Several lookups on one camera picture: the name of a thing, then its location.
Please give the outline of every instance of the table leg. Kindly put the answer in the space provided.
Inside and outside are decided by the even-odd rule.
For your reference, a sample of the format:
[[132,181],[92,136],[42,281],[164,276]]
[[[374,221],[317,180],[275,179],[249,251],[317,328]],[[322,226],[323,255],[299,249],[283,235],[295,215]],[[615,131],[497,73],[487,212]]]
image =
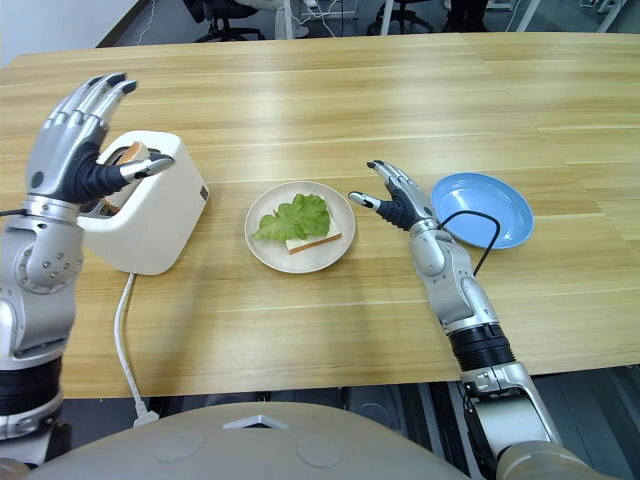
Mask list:
[[389,24],[391,23],[391,12],[393,11],[393,1],[394,0],[385,0],[384,16],[382,17],[382,28],[380,29],[380,35],[389,35]]
[[522,17],[522,20],[520,20],[520,23],[518,24],[518,28],[516,28],[516,32],[527,31],[529,22],[531,22],[531,19],[533,18],[533,14],[536,13],[536,10],[538,9],[538,5],[540,5],[540,0],[531,0],[531,2],[529,3],[529,6],[527,7],[527,10],[524,12],[524,16]]
[[287,30],[287,40],[293,40],[293,18],[291,15],[291,2],[284,0],[284,23]]

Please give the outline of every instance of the bread slice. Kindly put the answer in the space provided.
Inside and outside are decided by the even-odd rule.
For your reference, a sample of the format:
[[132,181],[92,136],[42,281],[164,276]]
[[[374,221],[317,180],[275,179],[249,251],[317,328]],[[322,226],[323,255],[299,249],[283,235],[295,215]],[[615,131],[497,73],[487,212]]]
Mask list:
[[285,242],[287,245],[287,251],[289,253],[298,253],[308,248],[315,247],[316,245],[322,245],[323,243],[332,242],[333,240],[337,240],[342,237],[342,232],[338,228],[338,225],[336,225],[336,222],[333,220],[331,213],[329,213],[329,222],[329,231],[325,236],[309,236],[304,240],[301,240],[299,238],[287,240]]

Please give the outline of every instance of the power cord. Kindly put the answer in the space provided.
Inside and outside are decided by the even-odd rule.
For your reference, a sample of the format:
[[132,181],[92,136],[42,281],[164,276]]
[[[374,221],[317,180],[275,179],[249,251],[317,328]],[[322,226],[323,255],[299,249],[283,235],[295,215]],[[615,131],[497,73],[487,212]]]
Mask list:
[[484,253],[482,254],[482,257],[480,257],[480,261],[478,262],[478,265],[476,265],[476,268],[473,270],[473,276],[475,277],[476,275],[478,275],[478,272],[480,271],[480,267],[482,267],[482,264],[484,263],[484,261],[486,260],[487,256],[489,255],[489,252],[491,252],[491,250],[493,249],[493,246],[495,245],[496,240],[498,240],[498,236],[500,235],[500,222],[498,222],[498,220],[493,218],[491,215],[487,215],[486,213],[476,212],[475,210],[460,210],[459,212],[452,213],[447,218],[445,218],[444,221],[440,223],[440,228],[444,229],[444,226],[447,223],[449,223],[451,220],[456,218],[458,215],[476,215],[478,217],[482,217],[482,218],[486,218],[487,220],[491,220],[496,226],[496,231],[493,234],[493,238],[489,242],[489,245],[487,245],[487,248],[485,249]]
[[329,34],[333,37],[336,38],[335,33],[333,33],[333,30],[331,30],[331,28],[329,28],[329,25],[327,25],[327,22],[325,21],[324,17],[326,17],[327,15],[331,14],[331,9],[333,8],[333,6],[338,3],[338,2],[342,2],[343,0],[333,0],[331,2],[331,4],[329,5],[329,8],[327,9],[326,12],[323,12],[322,9],[320,8],[320,6],[318,5],[318,11],[319,13],[315,13],[313,10],[311,10],[311,8],[307,5],[307,10],[309,12],[309,17],[305,18],[304,20],[300,20],[299,18],[294,17],[293,15],[291,15],[291,18],[293,18],[296,22],[298,22],[300,25],[304,25],[305,23],[309,22],[312,18],[313,19],[320,19],[322,20],[322,24],[324,25],[324,28],[327,29],[327,31],[329,32]]
[[153,18],[156,16],[156,0],[151,0],[151,15],[149,15],[149,21],[147,22],[147,26],[140,33],[138,37],[138,43],[136,45],[142,45],[142,39],[147,34],[149,30],[151,30],[151,23],[153,22]]
[[135,280],[135,278],[136,278],[136,274],[130,273],[129,278],[127,279],[127,283],[124,286],[122,296],[120,297],[120,302],[118,303],[118,309],[116,310],[116,317],[113,322],[113,337],[116,343],[116,352],[118,354],[118,360],[120,360],[120,365],[122,365],[122,371],[124,372],[124,376],[127,379],[127,383],[129,384],[129,389],[131,390],[131,394],[133,395],[133,400],[136,404],[136,414],[138,418],[134,420],[133,426],[139,427],[147,423],[155,422],[160,417],[153,410],[147,410],[147,406],[145,405],[144,400],[142,400],[142,397],[140,396],[140,391],[138,390],[138,386],[136,385],[136,380],[133,377],[133,372],[129,367],[129,362],[127,361],[127,355],[122,345],[123,344],[122,322],[124,317],[124,311],[127,309],[127,305],[129,303],[129,296],[131,295],[131,290],[133,290],[133,281]]
[[26,215],[27,210],[24,208],[19,208],[17,210],[4,210],[0,212],[0,217],[7,217],[9,215]]

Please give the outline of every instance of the chair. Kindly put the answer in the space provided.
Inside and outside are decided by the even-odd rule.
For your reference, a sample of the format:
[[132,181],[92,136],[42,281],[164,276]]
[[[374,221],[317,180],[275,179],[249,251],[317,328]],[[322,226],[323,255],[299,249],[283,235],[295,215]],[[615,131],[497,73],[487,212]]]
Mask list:
[[[435,29],[433,25],[431,25],[426,20],[418,17],[416,12],[413,10],[407,10],[407,5],[411,3],[425,2],[429,0],[395,0],[395,3],[400,4],[400,8],[398,10],[393,10],[391,12],[391,21],[396,20],[400,24],[400,33],[404,33],[404,22],[409,22],[410,25],[416,24],[420,25],[427,30],[429,33],[433,32]],[[376,21],[373,22],[367,28],[367,35],[379,35],[380,30],[382,29],[382,17],[384,15],[384,4],[378,10],[378,14],[376,15]]]
[[[205,20],[204,0],[183,0],[185,6],[191,13],[196,23]],[[257,35],[258,40],[264,40],[264,35],[257,28],[237,28],[231,27],[229,20],[232,18],[247,18],[257,13],[252,7],[240,5],[233,0],[208,0],[213,8],[213,22],[209,26],[209,32],[196,40],[196,43],[219,40],[229,42],[231,40],[248,40],[243,35]],[[218,26],[218,20],[222,20],[222,29]]]

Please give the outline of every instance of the white cable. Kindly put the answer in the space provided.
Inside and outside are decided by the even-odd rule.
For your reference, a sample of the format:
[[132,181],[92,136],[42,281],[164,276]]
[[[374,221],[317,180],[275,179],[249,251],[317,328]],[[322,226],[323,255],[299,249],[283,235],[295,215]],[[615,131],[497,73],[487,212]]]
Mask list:
[[138,37],[138,43],[136,45],[142,45],[142,38],[146,35],[146,33],[151,30],[151,23],[153,22],[153,17],[156,16],[156,0],[151,0],[151,15],[149,15],[149,21],[147,22],[147,26],[144,28],[140,36]]
[[127,355],[122,345],[122,321],[124,310],[126,309],[127,301],[129,300],[129,295],[131,294],[131,290],[133,288],[133,280],[135,278],[136,274],[130,273],[129,278],[127,279],[127,283],[124,286],[124,290],[122,291],[122,296],[120,297],[120,302],[118,303],[118,309],[116,310],[116,317],[113,322],[113,338],[116,343],[116,353],[118,354],[118,360],[120,360],[122,371],[124,372],[124,376],[127,379],[129,389],[131,390],[131,394],[133,395],[133,401],[136,405],[136,414],[138,415],[138,418],[133,422],[133,426],[139,427],[140,425],[144,425],[145,423],[158,420],[159,417],[156,412],[147,410],[147,406],[140,396],[140,391],[138,390],[138,386],[136,385],[136,380],[133,377],[133,372],[129,367]]
[[504,29],[505,32],[508,32],[509,29],[511,28],[511,24],[513,23],[513,20],[516,18],[516,12],[518,11],[518,7],[520,6],[520,3],[522,3],[522,0],[518,0],[518,2],[516,3],[516,6],[513,7],[513,13],[511,14],[509,23],[507,23],[507,28]]
[[315,18],[316,20],[320,19],[322,20],[322,24],[324,25],[324,28],[327,29],[327,31],[329,32],[329,34],[333,37],[336,38],[336,35],[333,33],[333,30],[331,30],[329,28],[329,25],[327,25],[327,22],[325,22],[324,17],[326,17],[327,15],[329,15],[331,13],[331,9],[333,8],[333,6],[338,3],[339,1],[342,0],[333,0],[331,2],[331,5],[329,5],[329,8],[327,9],[326,12],[323,12],[322,9],[320,8],[320,6],[318,6],[318,10],[320,11],[319,13],[315,13],[311,10],[311,8],[309,8],[309,6],[307,5],[307,10],[309,11],[309,16],[307,18],[305,18],[304,20],[300,20],[299,18],[294,17],[293,15],[291,15],[291,18],[293,18],[296,22],[298,22],[298,24],[300,25],[304,25],[305,23],[307,23],[308,21],[310,21],[312,18]]

